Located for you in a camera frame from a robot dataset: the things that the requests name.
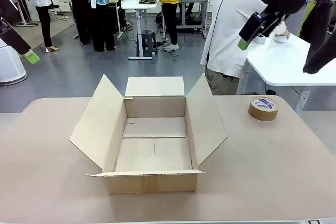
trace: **tape label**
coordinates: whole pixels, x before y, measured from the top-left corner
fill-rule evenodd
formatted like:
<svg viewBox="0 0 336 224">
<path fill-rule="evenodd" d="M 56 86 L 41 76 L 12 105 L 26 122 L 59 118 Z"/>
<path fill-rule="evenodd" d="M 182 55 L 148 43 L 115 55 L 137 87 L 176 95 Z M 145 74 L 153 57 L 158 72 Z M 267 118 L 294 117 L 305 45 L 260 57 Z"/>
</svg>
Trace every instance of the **tape label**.
<svg viewBox="0 0 336 224">
<path fill-rule="evenodd" d="M 254 103 L 255 106 L 265 110 L 273 110 L 275 108 L 275 104 L 271 101 L 268 101 L 267 99 L 258 99 Z"/>
</svg>

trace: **floor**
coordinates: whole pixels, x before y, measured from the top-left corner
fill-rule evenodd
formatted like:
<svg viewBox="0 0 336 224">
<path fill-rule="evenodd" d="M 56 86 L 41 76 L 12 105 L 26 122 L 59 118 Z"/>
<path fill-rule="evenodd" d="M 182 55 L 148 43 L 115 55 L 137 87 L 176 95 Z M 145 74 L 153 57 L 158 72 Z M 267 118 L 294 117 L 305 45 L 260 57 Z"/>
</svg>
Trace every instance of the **floor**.
<svg viewBox="0 0 336 224">
<path fill-rule="evenodd" d="M 142 23 L 142 29 L 155 29 L 154 17 Z M 78 39 L 74 40 L 75 26 L 70 26 L 53 38 L 53 42 L 60 47 L 58 52 L 43 53 L 41 46 L 34 49 L 41 61 L 30 65 L 24 61 L 28 78 L 22 83 L 0 88 L 0 130 L 6 127 L 32 101 L 46 97 L 89 97 L 92 96 L 101 76 L 105 73 L 117 89 L 124 94 L 128 76 L 183 76 L 185 91 L 189 92 L 204 71 L 200 65 L 205 40 L 201 34 L 193 31 L 179 33 L 178 58 L 166 52 L 159 51 L 158 61 L 130 61 L 127 56 L 135 56 L 135 44 L 132 42 L 136 31 L 126 32 L 121 39 L 116 40 L 116 51 L 94 52 L 92 44 L 82 46 Z M 32 45 L 40 42 L 31 37 Z M 250 75 L 247 91 L 257 91 L 264 94 L 260 85 L 261 79 L 257 73 Z M 291 88 L 273 89 L 283 97 L 290 106 L 294 107 L 299 95 Z M 301 117 L 311 127 L 329 150 L 336 155 L 334 136 L 336 129 L 336 88 L 315 87 L 311 89 L 311 96 Z M 328 224 L 335 224 L 336 219 L 328 219 Z"/>
<path fill-rule="evenodd" d="M 32 47 L 36 48 L 43 43 L 43 37 L 41 33 L 41 24 L 35 27 L 14 27 L 14 29 L 21 35 L 21 37 Z M 74 21 L 72 18 L 67 18 L 67 20 L 60 20 L 53 17 L 50 24 L 50 34 L 55 36 L 61 31 L 64 31 L 68 27 L 72 26 Z"/>
</svg>

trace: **person in white shirt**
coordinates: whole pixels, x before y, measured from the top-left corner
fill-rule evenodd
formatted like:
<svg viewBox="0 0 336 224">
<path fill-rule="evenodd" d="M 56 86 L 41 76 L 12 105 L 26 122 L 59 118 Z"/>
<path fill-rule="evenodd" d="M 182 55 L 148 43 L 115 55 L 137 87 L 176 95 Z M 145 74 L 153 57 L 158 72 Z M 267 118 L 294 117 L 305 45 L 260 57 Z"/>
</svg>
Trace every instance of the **person in white shirt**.
<svg viewBox="0 0 336 224">
<path fill-rule="evenodd" d="M 51 0 L 29 0 L 35 7 L 38 18 L 41 22 L 42 35 L 44 40 L 45 52 L 57 51 L 58 47 L 52 44 L 50 36 L 50 22 L 49 6 L 52 5 Z"/>
<path fill-rule="evenodd" d="M 247 58 L 247 51 L 238 47 L 239 32 L 254 12 L 266 6 L 261 0 L 214 0 L 214 18 L 201 59 L 213 95 L 236 94 Z M 289 38 L 285 23 L 278 30 Z"/>
</svg>

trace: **open cardboard box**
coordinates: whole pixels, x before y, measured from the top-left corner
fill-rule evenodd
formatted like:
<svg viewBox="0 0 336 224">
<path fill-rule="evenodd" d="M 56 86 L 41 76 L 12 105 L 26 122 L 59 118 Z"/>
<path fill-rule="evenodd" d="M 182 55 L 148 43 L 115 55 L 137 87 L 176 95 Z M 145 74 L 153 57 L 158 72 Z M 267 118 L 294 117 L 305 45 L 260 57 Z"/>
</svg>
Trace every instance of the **open cardboard box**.
<svg viewBox="0 0 336 224">
<path fill-rule="evenodd" d="M 182 77 L 129 77 L 125 97 L 104 75 L 70 141 L 110 193 L 142 193 L 196 191 L 199 165 L 226 138 L 204 75 L 187 96 Z"/>
</svg>

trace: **shoe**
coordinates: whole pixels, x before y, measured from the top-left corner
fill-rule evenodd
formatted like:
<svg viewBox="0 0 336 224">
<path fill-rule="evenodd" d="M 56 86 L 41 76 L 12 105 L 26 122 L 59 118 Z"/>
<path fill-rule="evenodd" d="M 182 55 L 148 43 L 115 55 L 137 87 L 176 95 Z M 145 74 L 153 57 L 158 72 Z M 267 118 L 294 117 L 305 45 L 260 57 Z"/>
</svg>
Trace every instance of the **shoe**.
<svg viewBox="0 0 336 224">
<path fill-rule="evenodd" d="M 82 42 L 83 46 L 86 46 L 86 45 L 90 44 L 89 40 L 85 40 L 85 41 L 81 41 L 81 42 Z"/>
<path fill-rule="evenodd" d="M 115 50 L 115 47 L 106 48 L 106 51 L 113 51 L 113 50 Z"/>
<path fill-rule="evenodd" d="M 163 50 L 170 52 L 170 51 L 179 50 L 179 47 L 178 47 L 178 44 L 176 45 L 171 44 L 169 46 L 163 47 Z"/>
<path fill-rule="evenodd" d="M 164 46 L 170 45 L 171 42 L 170 42 L 169 40 L 170 40 L 170 39 L 168 39 L 168 38 L 164 39 L 164 40 L 163 40 L 163 45 L 164 45 Z"/>
<path fill-rule="evenodd" d="M 51 46 L 51 47 L 46 47 L 46 52 L 55 52 L 58 51 L 58 47 L 57 46 Z"/>
</svg>

